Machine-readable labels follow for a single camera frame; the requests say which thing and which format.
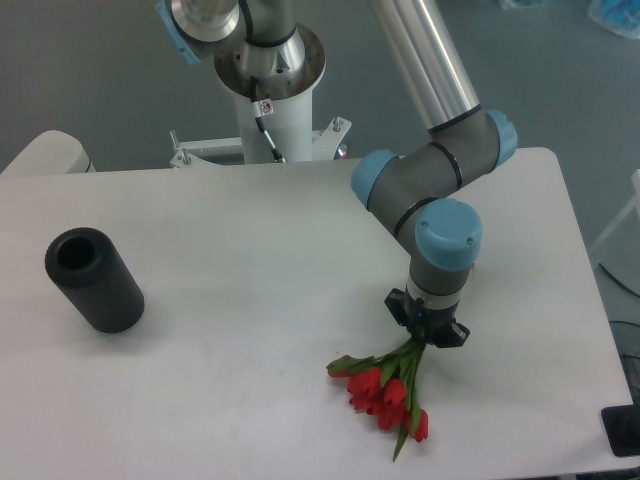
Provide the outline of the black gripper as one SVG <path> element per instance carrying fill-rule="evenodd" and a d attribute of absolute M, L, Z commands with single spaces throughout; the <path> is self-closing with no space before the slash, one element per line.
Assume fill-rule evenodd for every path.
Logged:
<path fill-rule="evenodd" d="M 423 299 L 405 300 L 405 291 L 392 289 L 384 304 L 395 322 L 407 329 L 411 339 L 436 348 L 460 348 L 470 335 L 470 330 L 454 322 L 456 305 L 445 309 L 429 309 Z"/>

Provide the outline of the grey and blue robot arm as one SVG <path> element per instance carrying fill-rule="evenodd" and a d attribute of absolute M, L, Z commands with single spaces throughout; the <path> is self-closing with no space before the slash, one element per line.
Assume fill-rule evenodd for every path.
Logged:
<path fill-rule="evenodd" d="M 405 287 L 385 301 L 392 316 L 422 344 L 458 348 L 469 332 L 455 314 L 482 224 L 453 194 L 510 159 L 517 133 L 503 113 L 481 106 L 434 2 L 372 7 L 430 139 L 406 156 L 366 155 L 351 187 L 410 258 Z M 324 47 L 297 21 L 292 2 L 161 1 L 156 10 L 182 58 L 211 61 L 233 95 L 246 163 L 325 160 L 336 152 L 339 121 L 312 130 Z"/>

